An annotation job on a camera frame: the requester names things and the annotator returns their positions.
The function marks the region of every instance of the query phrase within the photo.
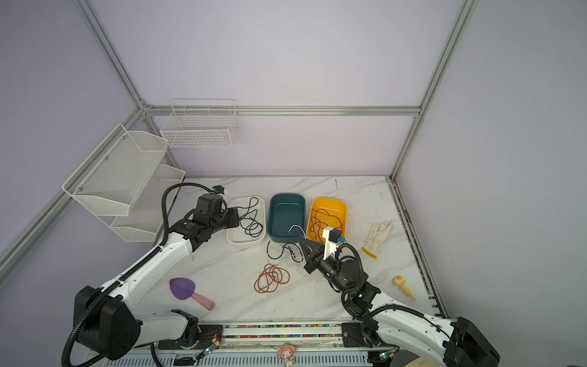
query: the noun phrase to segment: white mesh shelf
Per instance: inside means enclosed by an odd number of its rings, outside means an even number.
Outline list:
[[[127,242],[153,242],[163,223],[161,197],[171,185],[183,181],[185,171],[159,164],[128,216],[116,217],[110,228]],[[177,194],[176,188],[167,195],[167,211]]]
[[[71,187],[71,177],[63,184],[95,216],[129,215],[167,151],[167,139],[122,126],[115,130],[121,128],[121,136],[79,184]]]
[[[239,122],[232,99],[171,99],[161,136],[173,148],[232,146]]]

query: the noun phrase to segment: robotic arm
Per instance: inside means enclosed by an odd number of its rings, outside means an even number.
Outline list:
[[[208,193],[198,199],[195,209],[169,228],[166,198],[171,190],[181,186],[197,186]],[[85,287],[77,294],[74,326],[62,354],[63,367],[88,367],[104,357],[119,359],[135,346],[164,339],[176,340],[186,349],[198,342],[200,328],[193,315],[179,309],[157,315],[135,315],[133,310],[169,269],[208,241],[212,234],[238,227],[238,211],[227,207],[222,194],[224,188],[221,186],[210,190],[195,183],[176,184],[165,191],[161,201],[161,243],[116,278],[97,289]],[[368,275],[363,271],[357,251],[350,244],[343,243],[340,231],[330,229],[324,230],[328,248],[304,237],[299,239],[306,261],[304,269],[308,273],[320,271],[333,290],[341,294],[344,309],[354,319],[362,321],[361,336],[366,346],[401,346],[440,366],[498,365],[499,354],[470,321],[423,314],[391,299],[368,283]],[[340,257],[344,248],[353,255]],[[72,366],[70,354],[75,341],[99,355]]]

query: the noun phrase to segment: white wall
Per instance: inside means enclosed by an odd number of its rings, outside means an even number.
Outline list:
[[[134,106],[72,1],[5,1],[0,35],[3,252]],[[59,365],[75,294],[147,248],[72,204],[0,292],[0,364]]]
[[[500,366],[586,365],[587,2],[482,0],[399,185]]]
[[[95,0],[147,102],[419,105],[461,0]]]
[[[162,126],[166,117],[155,118]],[[232,147],[171,149],[186,176],[389,174],[409,116],[245,116]]]

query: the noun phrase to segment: toy shovel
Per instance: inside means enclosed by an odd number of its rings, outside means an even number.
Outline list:
[[[214,308],[214,302],[194,292],[195,283],[187,278],[173,278],[169,281],[169,287],[171,288],[171,293],[173,293],[177,299],[183,301],[184,299],[191,297],[204,306],[208,311],[212,311]]]

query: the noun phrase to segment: purple trowel blade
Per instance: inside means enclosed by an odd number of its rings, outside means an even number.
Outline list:
[[[180,300],[188,299],[195,291],[195,283],[187,278],[173,278],[169,281],[171,293]]]

